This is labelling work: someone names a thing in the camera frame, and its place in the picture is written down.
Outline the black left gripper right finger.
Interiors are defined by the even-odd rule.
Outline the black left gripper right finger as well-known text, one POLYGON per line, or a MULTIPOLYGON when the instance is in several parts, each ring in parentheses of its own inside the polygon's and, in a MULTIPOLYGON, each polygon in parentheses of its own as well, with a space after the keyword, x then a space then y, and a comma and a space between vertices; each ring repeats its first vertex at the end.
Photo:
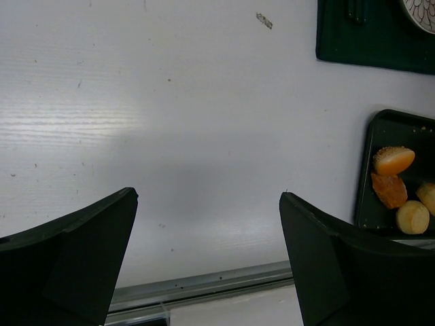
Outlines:
POLYGON ((279 212, 305 325, 433 325, 434 252, 333 217, 292 193, 279 212))

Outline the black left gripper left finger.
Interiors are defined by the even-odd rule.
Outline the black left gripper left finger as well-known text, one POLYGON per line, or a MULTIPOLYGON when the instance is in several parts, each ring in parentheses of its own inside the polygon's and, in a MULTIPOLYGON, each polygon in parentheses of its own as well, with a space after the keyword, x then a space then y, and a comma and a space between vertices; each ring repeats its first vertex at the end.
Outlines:
POLYGON ((1 324, 103 325, 137 206, 126 187, 1 238, 1 324))

